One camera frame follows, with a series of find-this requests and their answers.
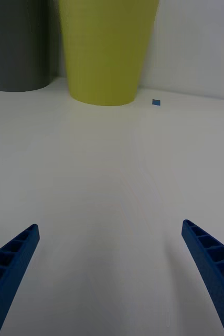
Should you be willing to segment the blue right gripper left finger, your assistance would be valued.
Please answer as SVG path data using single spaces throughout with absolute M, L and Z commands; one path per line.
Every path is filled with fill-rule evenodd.
M 40 240 L 32 224 L 0 248 L 0 330 Z

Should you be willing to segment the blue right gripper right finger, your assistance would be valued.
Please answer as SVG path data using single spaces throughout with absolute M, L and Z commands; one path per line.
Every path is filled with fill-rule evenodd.
M 188 219 L 183 221 L 182 237 L 224 328 L 224 245 Z

